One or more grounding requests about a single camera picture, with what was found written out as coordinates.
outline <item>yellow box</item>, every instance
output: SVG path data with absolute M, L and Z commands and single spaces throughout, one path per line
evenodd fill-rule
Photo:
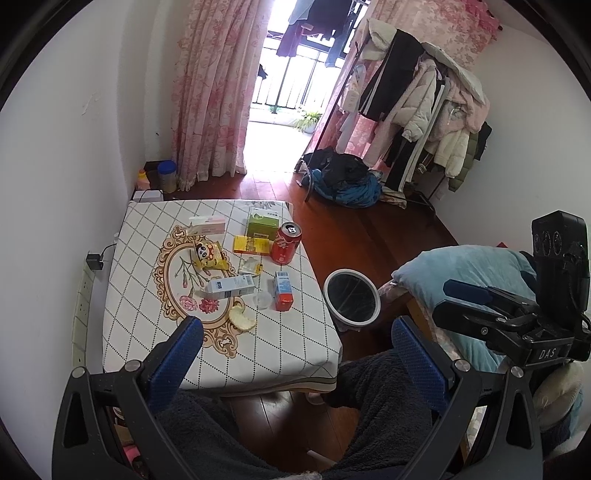
M 271 241 L 268 238 L 236 236 L 234 237 L 234 253 L 269 255 L 271 253 Z

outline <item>checkered tablecloth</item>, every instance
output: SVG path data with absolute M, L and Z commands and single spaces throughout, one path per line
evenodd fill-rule
M 226 218 L 226 232 L 207 239 L 219 241 L 232 266 L 227 274 L 235 275 L 241 261 L 252 256 L 232 252 L 234 236 L 245 234 L 252 206 L 275 210 L 282 221 L 292 220 L 285 202 L 129 204 L 109 277 L 103 323 L 105 371 L 119 370 L 129 359 L 143 360 L 191 314 L 203 322 L 206 340 L 183 388 L 237 394 L 293 388 L 329 391 L 335 387 L 342 345 L 302 244 L 293 261 L 283 267 L 268 257 L 258 257 L 264 271 L 255 277 L 257 291 L 272 293 L 275 272 L 290 273 L 294 304 L 289 312 L 278 312 L 274 306 L 259 309 L 254 294 L 216 302 L 190 292 L 221 272 L 206 274 L 191 269 L 189 249 L 195 237 L 184 234 L 189 217 Z M 242 303 L 245 313 L 257 320 L 250 332 L 240 332 L 228 320 L 228 309 Z

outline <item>red soda can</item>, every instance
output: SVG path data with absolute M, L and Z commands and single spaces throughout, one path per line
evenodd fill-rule
M 297 223 L 286 222 L 279 230 L 271 247 L 271 258 L 279 265 L 287 265 L 296 254 L 301 241 L 301 228 Z

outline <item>blue pillow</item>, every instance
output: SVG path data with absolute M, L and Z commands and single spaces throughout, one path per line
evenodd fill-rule
M 521 271 L 535 275 L 527 259 L 508 248 L 459 245 L 437 248 L 421 253 L 392 273 L 392 278 L 406 288 L 429 312 L 439 302 L 449 299 L 443 284 L 450 278 L 481 287 L 497 287 L 522 297 L 535 300 Z M 483 310 L 491 309 L 477 306 Z M 483 341 L 446 330 L 463 357 L 476 369 L 496 372 L 503 355 L 491 352 Z

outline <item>potted plant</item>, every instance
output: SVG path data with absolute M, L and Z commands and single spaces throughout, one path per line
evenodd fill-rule
M 300 132 L 311 134 L 314 132 L 322 113 L 320 112 L 302 112 L 302 117 L 295 121 L 294 127 Z

